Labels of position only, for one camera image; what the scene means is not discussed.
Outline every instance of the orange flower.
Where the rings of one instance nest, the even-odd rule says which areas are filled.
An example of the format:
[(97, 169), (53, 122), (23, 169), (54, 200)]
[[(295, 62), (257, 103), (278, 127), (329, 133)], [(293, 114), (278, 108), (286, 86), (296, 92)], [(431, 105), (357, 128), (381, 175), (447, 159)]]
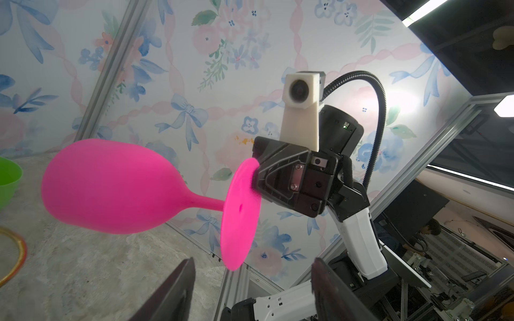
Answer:
[(93, 45), (95, 47), (103, 47), (103, 52), (108, 52), (113, 44), (113, 37), (110, 34), (102, 32), (102, 39), (95, 39)]

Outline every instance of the floral wallpaper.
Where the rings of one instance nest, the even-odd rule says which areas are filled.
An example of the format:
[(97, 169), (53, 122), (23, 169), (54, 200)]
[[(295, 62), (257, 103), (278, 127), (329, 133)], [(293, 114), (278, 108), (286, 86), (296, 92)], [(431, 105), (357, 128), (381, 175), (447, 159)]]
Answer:
[[(255, 137), (278, 139), (288, 73), (322, 70), (329, 83), (364, 69), (381, 79), (389, 110), (371, 199), (470, 97), (379, 0), (158, 0), (152, 6), (96, 135), (157, 151), (201, 195), (224, 199)], [(80, 62), (101, 68), (103, 46), (85, 48)], [(325, 102), (364, 127), (352, 155), (354, 177), (362, 180), (377, 126), (376, 95), (355, 81)], [(219, 255), (221, 215), (188, 209), (170, 223)], [(309, 218), (263, 200), (246, 262), (289, 288), (337, 237), (330, 215)]]
[(0, 0), (0, 156), (73, 142), (127, 5)]

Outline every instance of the orange object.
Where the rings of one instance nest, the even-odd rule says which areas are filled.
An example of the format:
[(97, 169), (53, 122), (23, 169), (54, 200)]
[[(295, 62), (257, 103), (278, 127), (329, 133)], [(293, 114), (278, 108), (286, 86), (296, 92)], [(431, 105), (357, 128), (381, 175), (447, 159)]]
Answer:
[(0, 226), (0, 234), (4, 234), (4, 235), (8, 236), (10, 239), (12, 239), (14, 241), (14, 243), (16, 243), (16, 245), (18, 246), (18, 251), (20, 253), (18, 256), (18, 260), (16, 261), (16, 264), (11, 269), (11, 271), (5, 277), (0, 279), (0, 288), (1, 288), (5, 283), (7, 283), (7, 281), (12, 279), (13, 276), (16, 275), (16, 273), (18, 273), (18, 271), (22, 268), (22, 265), (25, 262), (25, 259), (27, 258), (27, 245), (25, 244), (25, 241), (23, 240), (23, 238), (20, 235), (18, 235), (17, 233), (15, 233), (11, 230), (3, 228), (1, 226)]

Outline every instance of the dark hair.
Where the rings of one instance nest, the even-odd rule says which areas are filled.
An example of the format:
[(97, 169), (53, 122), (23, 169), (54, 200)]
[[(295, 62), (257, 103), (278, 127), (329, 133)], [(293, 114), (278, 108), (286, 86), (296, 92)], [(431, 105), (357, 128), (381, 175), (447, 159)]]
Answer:
[(427, 223), (428, 228), (430, 229), (430, 234), (439, 235), (441, 234), (441, 225), (434, 218), (431, 218)]

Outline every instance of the green bowl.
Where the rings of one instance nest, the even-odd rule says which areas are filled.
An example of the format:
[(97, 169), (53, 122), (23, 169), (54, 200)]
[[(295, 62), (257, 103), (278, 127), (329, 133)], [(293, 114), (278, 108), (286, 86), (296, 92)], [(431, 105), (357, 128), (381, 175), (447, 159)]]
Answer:
[(23, 170), (18, 164), (0, 157), (0, 210), (11, 201), (22, 175)]

